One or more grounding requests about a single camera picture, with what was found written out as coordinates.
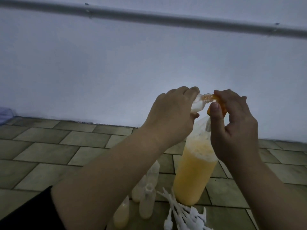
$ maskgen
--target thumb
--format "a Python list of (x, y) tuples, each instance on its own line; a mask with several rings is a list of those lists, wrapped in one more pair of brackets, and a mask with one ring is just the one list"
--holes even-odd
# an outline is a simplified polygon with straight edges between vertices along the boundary
[(221, 106), (217, 102), (210, 105), (210, 118), (211, 118), (211, 135), (219, 136), (225, 134), (224, 117)]

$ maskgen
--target person's right hand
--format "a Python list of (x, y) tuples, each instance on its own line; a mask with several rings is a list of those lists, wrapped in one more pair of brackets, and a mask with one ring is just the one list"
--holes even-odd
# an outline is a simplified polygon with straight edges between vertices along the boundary
[(221, 106), (217, 102), (210, 105), (211, 144), (217, 157), (226, 165), (259, 160), (258, 122), (251, 115), (247, 97), (230, 89), (215, 90), (214, 94), (225, 102), (229, 113), (229, 124), (225, 126)]

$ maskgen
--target floor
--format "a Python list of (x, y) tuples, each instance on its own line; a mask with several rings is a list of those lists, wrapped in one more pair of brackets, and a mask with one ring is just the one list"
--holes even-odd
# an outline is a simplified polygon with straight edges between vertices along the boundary
[[(16, 117), (0, 127), (0, 219), (49, 185), (76, 172), (106, 153), (134, 131), (69, 121)], [(170, 190), (185, 142), (165, 151), (158, 159), (156, 187)], [(271, 170), (307, 199), (307, 144), (259, 140), (259, 154)], [(219, 162), (196, 207), (206, 206), (208, 226), (214, 230), (255, 230), (247, 202), (226, 166)], [(169, 204), (157, 194), (153, 216), (142, 220), (130, 201), (126, 229), (163, 229)]]

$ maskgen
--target orange liquid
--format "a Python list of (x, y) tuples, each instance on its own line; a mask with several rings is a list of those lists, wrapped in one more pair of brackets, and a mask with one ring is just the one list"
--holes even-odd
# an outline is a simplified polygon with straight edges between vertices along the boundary
[[(200, 150), (195, 155), (185, 147), (173, 185), (176, 199), (186, 206), (198, 202), (217, 164), (211, 145), (202, 144), (197, 148)], [(204, 156), (216, 159), (207, 161)]]

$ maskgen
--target pipe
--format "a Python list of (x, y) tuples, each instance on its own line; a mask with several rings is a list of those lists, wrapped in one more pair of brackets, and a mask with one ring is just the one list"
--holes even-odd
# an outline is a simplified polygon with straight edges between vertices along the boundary
[(82, 5), (74, 3), (46, 2), (40, 0), (0, 0), (0, 7), (80, 15), (90, 18), (113, 19), (136, 23), (307, 39), (307, 29), (280, 25), (279, 23), (259, 24), (188, 15), (171, 15), (165, 13), (95, 6), (88, 3)]

